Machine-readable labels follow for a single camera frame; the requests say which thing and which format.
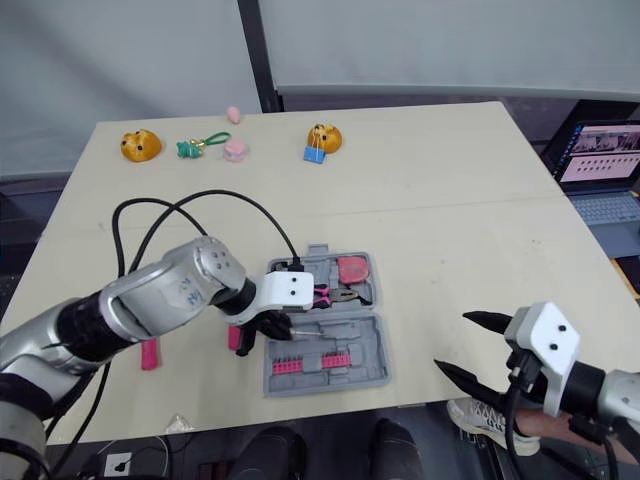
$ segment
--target white wall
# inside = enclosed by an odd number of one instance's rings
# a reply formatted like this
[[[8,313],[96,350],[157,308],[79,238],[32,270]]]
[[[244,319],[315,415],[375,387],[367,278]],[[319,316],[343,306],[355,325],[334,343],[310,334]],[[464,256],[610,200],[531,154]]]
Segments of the white wall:
[[[97,121],[260,111],[235,0],[0,0],[0,65],[0,179],[71,171]]]
[[[261,9],[285,93],[640,100],[638,0],[263,0]]]

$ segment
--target pink macaron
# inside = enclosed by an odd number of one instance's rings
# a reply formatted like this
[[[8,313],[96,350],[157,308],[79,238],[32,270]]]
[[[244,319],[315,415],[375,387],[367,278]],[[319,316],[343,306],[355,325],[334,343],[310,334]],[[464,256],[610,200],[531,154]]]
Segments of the pink macaron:
[[[249,153],[249,146],[238,138],[231,138],[224,144],[223,155],[228,162],[240,163]]]

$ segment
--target person's leg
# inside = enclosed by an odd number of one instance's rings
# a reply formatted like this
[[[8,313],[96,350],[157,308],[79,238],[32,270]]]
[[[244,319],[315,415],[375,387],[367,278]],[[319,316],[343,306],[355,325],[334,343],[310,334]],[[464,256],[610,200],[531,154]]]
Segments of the person's leg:
[[[229,480],[288,480],[304,478],[307,446],[302,437],[285,427],[271,427],[256,435],[240,453]]]
[[[424,480],[420,454],[411,434],[383,418],[373,430],[369,445],[372,480]]]
[[[596,445],[580,435],[569,430],[569,419],[571,415],[563,413],[559,417],[550,417],[542,410],[518,410],[516,413],[516,423],[518,429],[524,435],[532,435],[544,438],[555,438],[564,442],[573,443],[582,447],[594,450],[601,455],[606,455],[604,447]],[[636,465],[633,456],[615,439],[611,438],[611,445],[616,452],[618,461]]]

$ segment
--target laptop keyboard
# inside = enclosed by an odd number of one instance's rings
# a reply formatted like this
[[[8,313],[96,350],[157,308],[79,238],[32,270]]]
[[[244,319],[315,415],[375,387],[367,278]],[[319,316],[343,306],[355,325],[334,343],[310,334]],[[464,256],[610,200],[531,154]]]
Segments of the laptop keyboard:
[[[571,202],[587,225],[640,220],[640,204],[628,193],[586,198],[572,197]]]

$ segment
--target laptop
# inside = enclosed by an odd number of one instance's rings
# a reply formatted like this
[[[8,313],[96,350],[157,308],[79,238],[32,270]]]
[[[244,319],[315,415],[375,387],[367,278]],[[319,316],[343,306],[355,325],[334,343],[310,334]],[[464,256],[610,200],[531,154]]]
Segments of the laptop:
[[[640,255],[640,122],[579,123],[553,176],[609,258]]]

